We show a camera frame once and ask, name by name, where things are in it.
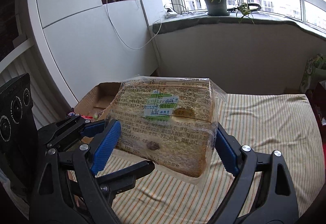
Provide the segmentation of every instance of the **bread loaf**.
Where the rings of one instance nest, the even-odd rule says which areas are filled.
[[[121,121],[117,149],[199,177],[218,123],[213,92],[209,79],[141,76],[121,84],[102,117]]]

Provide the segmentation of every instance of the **window sill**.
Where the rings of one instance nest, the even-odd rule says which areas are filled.
[[[230,16],[209,16],[207,14],[201,15],[178,15],[173,18],[166,19],[162,21],[162,26],[158,34],[170,33],[176,30],[181,30],[185,28],[194,27],[196,25],[210,25],[219,23],[239,23],[239,18],[241,13],[230,13]],[[300,28],[302,31],[326,40],[326,31],[322,28],[315,27],[314,25],[309,25],[301,22],[300,20],[283,16],[274,15],[265,12],[255,12],[253,13],[253,19],[255,25],[278,25],[278,24],[288,24]],[[252,21],[245,17],[242,24],[253,24]],[[153,33],[156,34],[160,28],[160,22],[153,24]]]

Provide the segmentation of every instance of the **metal screw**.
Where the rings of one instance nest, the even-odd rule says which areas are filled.
[[[275,150],[274,154],[278,157],[280,157],[282,155],[282,152],[280,152],[279,150]]]
[[[101,190],[102,190],[103,192],[108,191],[108,187],[105,186],[105,185],[100,186],[100,188],[101,188]]]
[[[88,145],[87,144],[82,144],[79,146],[80,150],[87,150],[88,149]]]
[[[248,145],[243,145],[243,146],[242,146],[242,149],[243,149],[244,151],[250,151],[250,150],[251,150],[250,146],[248,146]]]
[[[55,154],[55,149],[49,149],[48,154],[50,155]]]

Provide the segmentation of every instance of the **bed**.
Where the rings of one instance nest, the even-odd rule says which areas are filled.
[[[280,150],[296,190],[299,215],[314,201],[325,183],[324,153],[315,116],[305,95],[236,95],[218,108],[226,132],[256,152]],[[104,175],[137,162],[111,155]],[[261,173],[256,173],[240,215],[249,212]],[[233,176],[216,151],[202,192],[194,185],[154,170],[136,187],[116,196],[112,208],[122,223],[206,223],[223,200]]]

